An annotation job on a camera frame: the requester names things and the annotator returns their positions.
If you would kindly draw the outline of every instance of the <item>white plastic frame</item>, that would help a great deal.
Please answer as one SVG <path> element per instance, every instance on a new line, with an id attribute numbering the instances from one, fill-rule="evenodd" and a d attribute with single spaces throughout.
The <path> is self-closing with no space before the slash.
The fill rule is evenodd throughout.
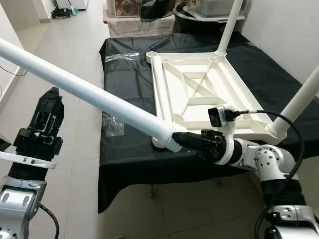
<path id="1" fill-rule="evenodd" d="M 55 169 L 56 166 L 56 163 L 54 162 L 6 152 L 0 152 L 0 159 L 13 163 L 31 165 L 39 168 Z"/>
<path id="2" fill-rule="evenodd" d="M 148 52 L 157 116 L 200 133 L 204 128 L 216 129 L 210 124 L 209 108 L 230 104 L 240 111 L 261 110 L 240 76 L 223 58 L 217 62 L 213 53 Z M 241 115 L 235 121 L 235 135 L 246 140 L 273 141 L 266 131 L 270 123 L 266 114 Z"/>

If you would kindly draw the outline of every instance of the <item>storage box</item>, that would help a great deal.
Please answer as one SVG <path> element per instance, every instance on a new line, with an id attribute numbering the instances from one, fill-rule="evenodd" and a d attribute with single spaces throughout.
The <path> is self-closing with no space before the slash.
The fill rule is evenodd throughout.
<path id="1" fill-rule="evenodd" d="M 202 21 L 226 20 L 234 0 L 191 0 L 187 1 L 184 10 Z M 243 0 L 238 20 L 244 19 L 248 0 Z"/>

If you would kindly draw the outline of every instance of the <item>pvc pipe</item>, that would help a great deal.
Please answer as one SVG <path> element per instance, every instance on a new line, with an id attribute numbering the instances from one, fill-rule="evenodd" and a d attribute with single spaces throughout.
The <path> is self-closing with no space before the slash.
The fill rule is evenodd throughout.
<path id="1" fill-rule="evenodd" d="M 221 37 L 218 49 L 215 51 L 215 55 L 217 56 L 226 56 L 226 49 L 227 49 L 231 34 L 233 33 L 234 26 L 236 24 L 236 20 L 237 20 L 242 3 L 243 3 L 243 0 L 234 1 L 234 4 L 231 8 L 231 11 L 226 23 L 226 27 Z"/>
<path id="2" fill-rule="evenodd" d="M 294 122 L 313 100 L 313 98 L 316 97 L 318 91 L 319 65 L 315 68 L 307 81 L 287 104 L 281 114 Z M 286 121 L 278 117 L 273 123 L 267 125 L 266 129 L 273 137 L 284 139 L 287 135 L 287 130 L 289 127 L 290 125 Z"/>
<path id="3" fill-rule="evenodd" d="M 146 57 L 149 57 L 151 61 L 153 78 L 159 97 L 159 105 L 163 120 L 172 122 L 170 110 L 171 106 L 169 101 L 168 88 L 166 84 L 166 77 L 164 73 L 163 61 L 161 57 L 154 51 L 149 51 L 148 53 L 146 53 Z"/>
<path id="4" fill-rule="evenodd" d="M 181 150 L 182 147 L 171 138 L 171 135 L 173 132 L 186 131 L 184 127 L 164 122 L 1 38 L 0 56 L 156 138 L 164 147 L 174 152 Z"/>

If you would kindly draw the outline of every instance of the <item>black tablecloth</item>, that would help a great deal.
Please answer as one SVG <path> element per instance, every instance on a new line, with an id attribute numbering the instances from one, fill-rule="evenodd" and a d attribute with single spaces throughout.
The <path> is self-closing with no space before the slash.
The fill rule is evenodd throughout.
<path id="1" fill-rule="evenodd" d="M 166 37 L 107 39 L 100 54 L 104 68 L 104 90 L 155 114 L 153 83 L 145 53 L 213 52 L 220 36 L 173 34 Z M 281 112 L 301 84 L 262 50 L 235 33 L 227 58 L 265 110 Z M 296 120 L 306 141 L 305 157 L 319 155 L 319 100 L 316 98 Z M 244 170 L 204 162 L 184 148 L 178 153 L 158 152 L 151 137 L 124 125 L 124 135 L 109 137 L 102 124 L 99 212 L 104 211 L 117 193 L 132 184 L 193 182 L 244 173 Z M 279 145 L 298 154 L 298 138 L 289 130 Z"/>

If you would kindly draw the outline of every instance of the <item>clear plastic bag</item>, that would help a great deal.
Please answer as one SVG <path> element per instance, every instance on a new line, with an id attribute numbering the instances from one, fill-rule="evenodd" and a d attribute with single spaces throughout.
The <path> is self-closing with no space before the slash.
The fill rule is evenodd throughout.
<path id="1" fill-rule="evenodd" d="M 124 123 L 105 112 L 103 112 L 102 126 L 105 126 L 106 137 L 124 135 Z"/>

